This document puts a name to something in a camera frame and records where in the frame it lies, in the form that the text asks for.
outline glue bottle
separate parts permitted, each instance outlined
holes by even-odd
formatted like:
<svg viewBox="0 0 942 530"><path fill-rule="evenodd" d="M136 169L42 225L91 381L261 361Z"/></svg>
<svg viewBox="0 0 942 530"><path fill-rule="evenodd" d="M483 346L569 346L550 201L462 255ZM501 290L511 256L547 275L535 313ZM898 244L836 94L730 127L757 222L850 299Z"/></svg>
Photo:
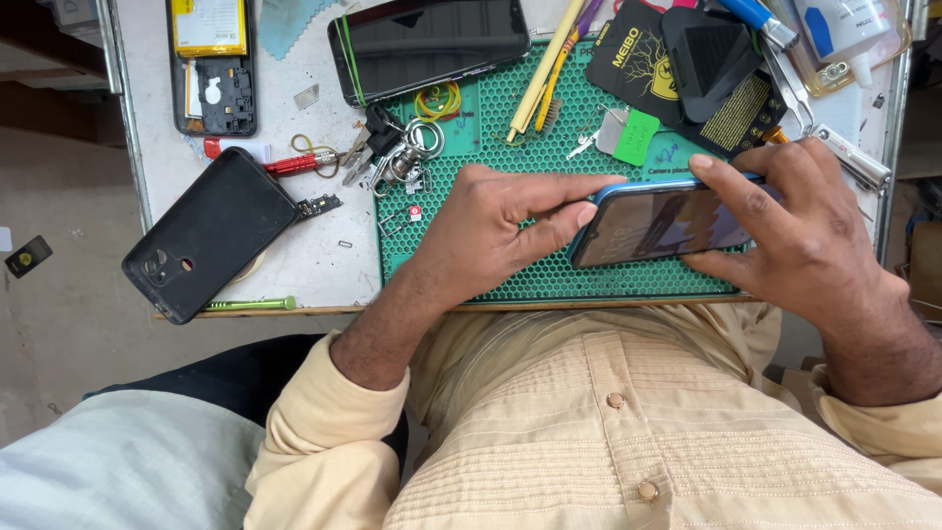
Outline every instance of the glue bottle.
<svg viewBox="0 0 942 530"><path fill-rule="evenodd" d="M804 30L822 63L847 62L857 84L868 87L868 50L889 31L881 0L795 0Z"/></svg>

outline green silicone repair mat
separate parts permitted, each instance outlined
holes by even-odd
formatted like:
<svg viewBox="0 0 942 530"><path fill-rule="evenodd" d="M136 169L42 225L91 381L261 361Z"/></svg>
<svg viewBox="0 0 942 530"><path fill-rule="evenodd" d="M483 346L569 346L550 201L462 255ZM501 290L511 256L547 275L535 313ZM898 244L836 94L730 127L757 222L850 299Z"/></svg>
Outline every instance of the green silicone repair mat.
<svg viewBox="0 0 942 530"><path fill-rule="evenodd" d="M407 194L405 185L396 184L386 197L376 199L378 220L395 214L386 222L386 231L404 225L388 237L377 231L384 285L396 268L412 255L451 190L455 173L465 164L481 163L500 172L513 173L623 174L630 182L690 176L687 168L690 155L707 151L663 127L654 135L647 160L641 167L617 160L594 146L566 160L566 155L578 147L579 129L588 123L586 131L591 135L602 124L605 112L596 110L598 104L625 108L624 102L585 79L583 70L592 59L592 44L591 41L578 43L563 65L554 92L554 97L563 100L556 127L546 137L537 135L517 147L510 147L502 139L507 137L513 113L543 57L545 44L534 44L530 55L522 61L459 81L460 115L438 122L445 132L444 150L439 157L423 162L423 167L429 171L428 189ZM387 108L398 113L404 123L415 117L411 95L393 100ZM532 124L527 134L533 134ZM403 209L410 206L422 208L421 221L409 221L409 214ZM739 292L720 279L692 271L678 257L575 270L565 252L563 248L533 263L500 287L469 303L699 297Z"/></svg>

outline cuff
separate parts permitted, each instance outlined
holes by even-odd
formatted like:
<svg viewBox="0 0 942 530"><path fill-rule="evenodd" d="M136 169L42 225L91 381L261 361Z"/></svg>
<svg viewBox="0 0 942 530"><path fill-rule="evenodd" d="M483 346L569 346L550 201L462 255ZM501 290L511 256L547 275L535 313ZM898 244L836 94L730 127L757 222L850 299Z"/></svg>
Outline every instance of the cuff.
<svg viewBox="0 0 942 530"><path fill-rule="evenodd" d="M942 394L908 405L852 406L828 395L826 365L815 367L810 384L828 426L866 455L942 457Z"/></svg>
<svg viewBox="0 0 942 530"><path fill-rule="evenodd" d="M311 348L268 415L269 433L283 433L282 441L290 439L288 445L298 451L379 440L393 432L402 412L408 369L394 389L364 389L350 382L331 361L330 347L339 335L333 330Z"/></svg>

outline phone screen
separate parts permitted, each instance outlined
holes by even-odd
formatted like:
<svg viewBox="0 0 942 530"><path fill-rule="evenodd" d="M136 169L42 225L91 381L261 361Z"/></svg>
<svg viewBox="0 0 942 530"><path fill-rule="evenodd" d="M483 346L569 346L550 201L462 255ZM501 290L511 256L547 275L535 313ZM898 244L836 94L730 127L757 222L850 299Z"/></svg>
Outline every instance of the phone screen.
<svg viewBox="0 0 942 530"><path fill-rule="evenodd" d="M760 187L778 200L772 187ZM726 248L751 238L709 188L623 193L608 200L589 225L576 267Z"/></svg>
<svg viewBox="0 0 942 530"><path fill-rule="evenodd" d="M530 47L519 0L395 0L348 15L347 26L367 102L522 57ZM331 22L328 34L344 97L355 103L343 21Z"/></svg>

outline green tag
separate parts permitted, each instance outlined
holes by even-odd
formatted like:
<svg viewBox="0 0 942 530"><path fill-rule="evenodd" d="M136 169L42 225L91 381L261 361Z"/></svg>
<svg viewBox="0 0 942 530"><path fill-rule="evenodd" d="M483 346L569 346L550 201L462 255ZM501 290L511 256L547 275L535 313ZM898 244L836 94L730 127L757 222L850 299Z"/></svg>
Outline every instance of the green tag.
<svg viewBox="0 0 942 530"><path fill-rule="evenodd" d="M633 166L642 166L647 160L647 148L651 145L654 133L658 132L660 120L645 114L636 108L628 112L628 122L622 131L613 157Z"/></svg>

